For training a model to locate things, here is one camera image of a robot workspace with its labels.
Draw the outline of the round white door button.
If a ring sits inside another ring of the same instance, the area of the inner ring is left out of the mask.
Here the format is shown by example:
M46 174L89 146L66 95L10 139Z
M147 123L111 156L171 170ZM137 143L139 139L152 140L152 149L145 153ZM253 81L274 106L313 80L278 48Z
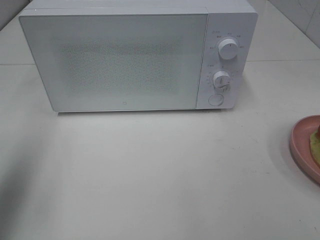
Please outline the round white door button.
M224 96L222 94L213 94L209 97L208 103L211 106L220 106L224 102Z

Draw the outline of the white timer knob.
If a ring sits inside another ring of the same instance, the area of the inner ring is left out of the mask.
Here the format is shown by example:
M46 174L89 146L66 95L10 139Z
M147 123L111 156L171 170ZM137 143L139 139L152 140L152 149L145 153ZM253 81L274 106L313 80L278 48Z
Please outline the white timer knob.
M231 82L231 77L226 71L217 71L213 75L213 85L215 88L223 88L229 85Z

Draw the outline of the white microwave door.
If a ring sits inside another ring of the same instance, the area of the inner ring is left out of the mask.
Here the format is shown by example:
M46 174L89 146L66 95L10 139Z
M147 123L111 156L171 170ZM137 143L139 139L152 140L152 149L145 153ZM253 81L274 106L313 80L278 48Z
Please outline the white microwave door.
M55 112L188 110L207 14L21 16Z

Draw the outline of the pink plate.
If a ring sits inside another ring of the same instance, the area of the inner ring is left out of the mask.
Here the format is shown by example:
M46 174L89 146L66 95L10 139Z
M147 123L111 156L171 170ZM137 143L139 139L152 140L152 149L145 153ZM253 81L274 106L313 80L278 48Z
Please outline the pink plate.
M289 138L289 149L293 160L317 185L320 185L320 164L312 156L310 136L318 130L319 125L319 115L304 117L295 123Z

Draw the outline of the sandwich with cheese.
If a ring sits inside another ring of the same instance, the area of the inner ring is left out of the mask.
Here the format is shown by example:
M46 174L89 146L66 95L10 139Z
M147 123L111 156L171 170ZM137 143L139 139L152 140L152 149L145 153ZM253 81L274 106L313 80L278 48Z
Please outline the sandwich with cheese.
M320 127L310 135L310 152L314 161L320 164Z

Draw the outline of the white microwave oven body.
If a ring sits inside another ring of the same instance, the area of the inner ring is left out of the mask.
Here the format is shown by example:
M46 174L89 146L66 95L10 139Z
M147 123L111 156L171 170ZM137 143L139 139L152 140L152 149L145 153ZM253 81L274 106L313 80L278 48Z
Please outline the white microwave oven body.
M33 0L20 13L22 16L132 16L207 14L203 56L196 107L188 110L231 109L234 107L255 31L258 13L245 0ZM239 48L235 58L219 56L218 43L233 37ZM215 88L213 75L225 71L231 82ZM209 97L223 95L219 106L209 104Z

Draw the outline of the upper white control knob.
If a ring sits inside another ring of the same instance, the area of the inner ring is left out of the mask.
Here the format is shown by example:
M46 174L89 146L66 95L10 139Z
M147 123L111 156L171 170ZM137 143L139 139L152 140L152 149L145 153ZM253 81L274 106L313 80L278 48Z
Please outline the upper white control knob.
M239 43L234 37L225 37L217 45L218 54L223 60L231 60L238 54Z

